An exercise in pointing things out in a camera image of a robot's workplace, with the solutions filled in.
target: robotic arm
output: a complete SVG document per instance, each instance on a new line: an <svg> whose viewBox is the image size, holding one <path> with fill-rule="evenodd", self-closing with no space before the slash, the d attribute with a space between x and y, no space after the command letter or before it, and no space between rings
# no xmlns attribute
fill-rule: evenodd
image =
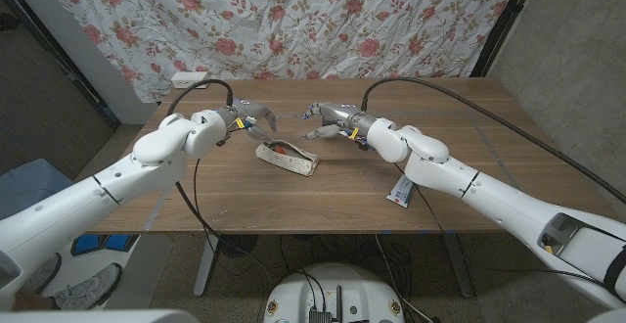
<svg viewBox="0 0 626 323"><path fill-rule="evenodd" d="M517 237L550 268L595 281L563 276L592 300L626 307L625 224L528 196L450 157L445 144L416 127L396 129L395 122L352 105L314 104L304 118L313 115L321 115L325 126L347 130L344 135L363 149L373 147L387 162L408 157L404 172L411 181L462 200Z"/></svg>
<svg viewBox="0 0 626 323"><path fill-rule="evenodd" d="M77 184L0 221L0 294L11 296L47 258L120 206L183 179L187 157L205 157L231 132L271 141L256 125L276 118L258 103L235 100L217 111L166 117L158 130L142 137L120 161Z"/></svg>

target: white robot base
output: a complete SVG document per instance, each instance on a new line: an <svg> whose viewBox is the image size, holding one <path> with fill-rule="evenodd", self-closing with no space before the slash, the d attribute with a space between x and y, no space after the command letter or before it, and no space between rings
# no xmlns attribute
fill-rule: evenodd
<svg viewBox="0 0 626 323"><path fill-rule="evenodd" d="M263 322L404 322L398 296L368 270L347 263L325 262L309 265L303 272L308 274L311 285L300 272L285 278L270 294ZM325 312L322 298L326 301Z"/></svg>

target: wooden tabletop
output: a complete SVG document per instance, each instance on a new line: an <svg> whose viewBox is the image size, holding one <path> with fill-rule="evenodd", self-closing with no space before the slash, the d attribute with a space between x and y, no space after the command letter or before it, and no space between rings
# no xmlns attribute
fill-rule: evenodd
<svg viewBox="0 0 626 323"><path fill-rule="evenodd" d="M233 80L236 97L268 106L278 119L275 139L315 153L320 163L310 177L258 159L259 141L234 133L200 162L198 202L201 214L220 233L419 233L438 231L428 208L414 195L408 208L385 197L400 172L376 152L362 152L345 138L300 141L320 126L318 117L302 120L311 103L360 105L375 79ZM495 79L434 78L440 84L507 119L536 137L547 136ZM172 91L136 139L154 131L165 117ZM219 86L197 90L176 111L192 113L224 104ZM368 113L411 124L444 142L451 156L541 200L616 217L597 187L578 171L465 105L409 82L390 82L371 95ZM270 131L263 120L260 126ZM196 161L188 160L182 181L193 197ZM445 230L484 232L499 229L460 200L423 188ZM200 232L201 225L175 189L155 191L125 205L98 224L94 233Z"/></svg>

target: floral curtain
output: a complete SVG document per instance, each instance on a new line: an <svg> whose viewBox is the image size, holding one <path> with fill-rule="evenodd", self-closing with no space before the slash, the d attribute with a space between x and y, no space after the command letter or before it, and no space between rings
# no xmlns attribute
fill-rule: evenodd
<svg viewBox="0 0 626 323"><path fill-rule="evenodd" d="M59 0L144 102L214 78L465 76L507 0Z"/></svg>

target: white label tag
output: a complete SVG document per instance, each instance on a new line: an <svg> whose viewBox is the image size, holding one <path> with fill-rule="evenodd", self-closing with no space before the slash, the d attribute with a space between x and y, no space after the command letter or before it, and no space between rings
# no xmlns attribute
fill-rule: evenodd
<svg viewBox="0 0 626 323"><path fill-rule="evenodd" d="M409 180L406 175L402 174L398 182L396 182L395 186L393 186L393 190L391 190L387 199L404 208L407 208L412 195L413 181Z"/></svg>

